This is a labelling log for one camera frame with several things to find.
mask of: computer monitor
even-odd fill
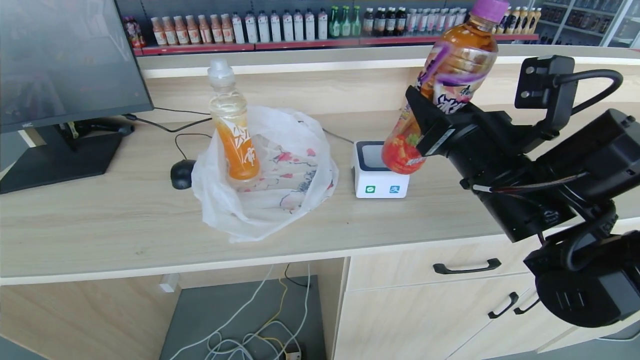
[[[122,135],[60,124],[153,110],[114,0],[0,1],[0,131],[35,128],[0,193],[104,174]]]

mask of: computer mouse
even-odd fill
[[[191,187],[191,171],[195,160],[180,160],[171,167],[171,185],[174,189],[184,190]]]

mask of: drawer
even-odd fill
[[[347,290],[426,284],[528,272],[522,262],[540,248],[536,238],[511,243],[506,236],[420,244],[415,250],[353,256]]]

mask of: white plastic bag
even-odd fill
[[[229,185],[217,131],[191,173],[202,220],[231,234],[231,242],[258,241],[275,233],[318,207],[338,181],[318,121],[295,110],[250,106],[247,123],[260,161],[257,182],[244,188]]]

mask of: black handle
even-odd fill
[[[505,310],[502,310],[501,313],[499,314],[495,314],[493,311],[491,313],[489,313],[489,319],[497,319],[500,316],[502,316],[502,314],[506,313],[507,311],[509,311],[509,309],[511,309],[512,306],[514,306],[517,302],[518,302],[518,294],[516,294],[515,292],[510,293],[509,297],[511,298],[511,303],[509,304],[509,306],[507,306],[507,308]]]
[[[527,311],[531,310],[531,308],[534,307],[535,305],[537,305],[539,302],[540,302],[540,298],[538,298],[536,300],[536,302],[531,304],[531,306],[529,306],[528,308],[526,308],[524,310],[521,310],[519,307],[516,307],[516,309],[513,312],[516,313],[516,315],[522,315],[522,314],[526,313]]]
[[[479,269],[449,270],[444,264],[433,264],[433,269],[435,270],[435,272],[442,275],[469,274],[471,272],[483,272],[483,271],[495,270],[498,267],[500,267],[500,265],[502,265],[502,263],[498,259],[489,259],[486,262],[489,264],[489,266],[487,266],[486,268],[479,268]]]

